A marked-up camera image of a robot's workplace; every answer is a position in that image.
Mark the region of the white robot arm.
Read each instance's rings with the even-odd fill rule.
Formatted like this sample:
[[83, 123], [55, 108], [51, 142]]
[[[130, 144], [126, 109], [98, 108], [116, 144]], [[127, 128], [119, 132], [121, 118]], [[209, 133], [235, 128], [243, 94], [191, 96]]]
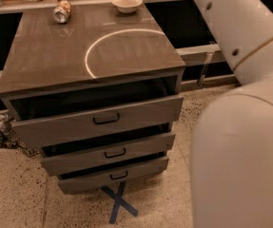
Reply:
[[260, 0], [194, 0], [239, 81], [190, 146], [194, 228], [273, 228], [273, 13]]

